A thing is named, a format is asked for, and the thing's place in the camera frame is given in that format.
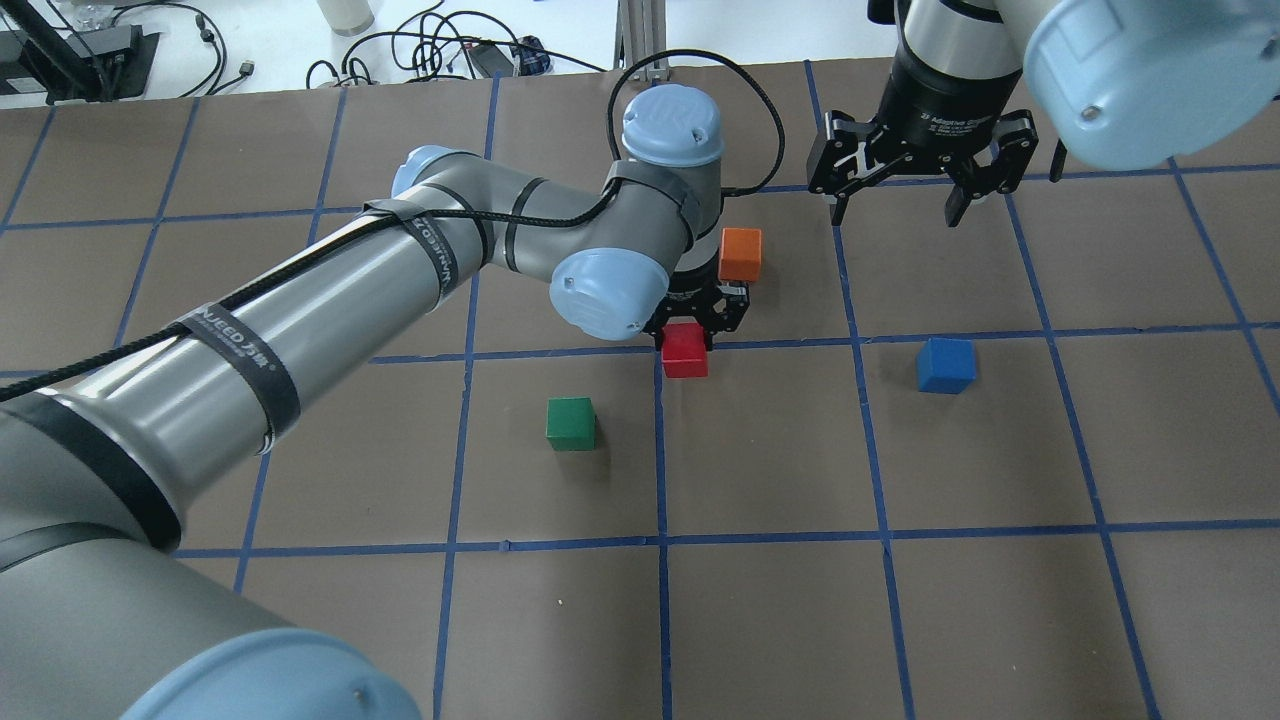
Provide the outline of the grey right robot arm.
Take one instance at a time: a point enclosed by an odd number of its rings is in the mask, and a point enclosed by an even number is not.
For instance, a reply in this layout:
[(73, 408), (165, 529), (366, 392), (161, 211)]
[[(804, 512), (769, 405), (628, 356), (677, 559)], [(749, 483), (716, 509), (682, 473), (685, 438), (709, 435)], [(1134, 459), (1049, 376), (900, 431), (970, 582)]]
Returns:
[(943, 218), (1018, 190), (1039, 143), (1036, 118), (1009, 110), (1018, 85), (1069, 158), (1139, 170), (1198, 152), (1277, 94), (1275, 1), (872, 1), (899, 44), (876, 114), (826, 113), (808, 188), (849, 199), (897, 176), (947, 177)]

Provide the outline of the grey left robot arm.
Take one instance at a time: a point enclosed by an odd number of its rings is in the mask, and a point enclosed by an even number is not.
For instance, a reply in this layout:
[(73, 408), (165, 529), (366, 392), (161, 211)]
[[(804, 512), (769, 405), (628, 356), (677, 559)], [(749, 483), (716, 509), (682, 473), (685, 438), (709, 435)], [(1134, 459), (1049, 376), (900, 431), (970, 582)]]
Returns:
[(435, 145), (390, 196), (163, 331), (3, 389), (5, 719), (417, 719), (406, 688), (174, 560), (192, 503), (484, 266), (571, 325), (652, 331), (710, 256), (721, 110), (645, 88), (599, 195)]

